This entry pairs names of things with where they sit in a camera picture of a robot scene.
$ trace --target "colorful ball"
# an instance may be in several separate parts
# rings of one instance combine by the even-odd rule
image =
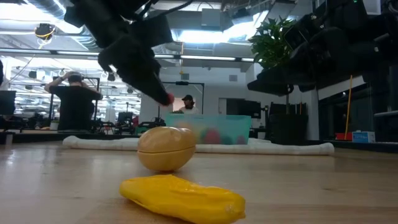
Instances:
[[[209,128],[204,138],[205,144],[221,144],[221,135],[217,129]]]
[[[244,136],[238,136],[236,138],[236,144],[247,144],[246,138]]]
[[[221,138],[221,143],[225,144],[225,145],[232,145],[233,144],[232,139],[229,136],[223,136]]]

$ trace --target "yellow plastic bag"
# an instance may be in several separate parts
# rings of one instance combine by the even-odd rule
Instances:
[[[125,180],[120,185],[120,194],[152,212],[193,223],[225,224],[245,217],[242,196],[173,175]]]

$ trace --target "hand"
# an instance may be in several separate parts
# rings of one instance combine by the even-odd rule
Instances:
[[[62,76],[62,79],[67,80],[72,75],[72,72],[67,72]]]

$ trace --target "orange object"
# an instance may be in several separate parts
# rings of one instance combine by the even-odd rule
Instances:
[[[156,127],[138,141],[138,158],[150,170],[173,171],[184,166],[193,156],[196,139],[185,128]]]
[[[245,200],[230,190],[204,187],[173,175],[125,180],[120,194],[162,215],[192,223],[228,224],[245,215]]]
[[[349,109],[351,108],[351,90],[353,88],[353,75],[349,78],[349,94],[348,94],[348,107],[347,107],[347,120],[346,120],[346,132],[344,135],[344,140],[347,140],[347,132],[348,132],[348,120],[349,120]]]

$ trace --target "blue box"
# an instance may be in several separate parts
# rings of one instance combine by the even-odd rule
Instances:
[[[192,130],[197,144],[247,144],[251,127],[251,117],[240,115],[168,114],[165,122]]]
[[[353,142],[363,142],[363,143],[375,142],[374,132],[355,131],[353,132]]]

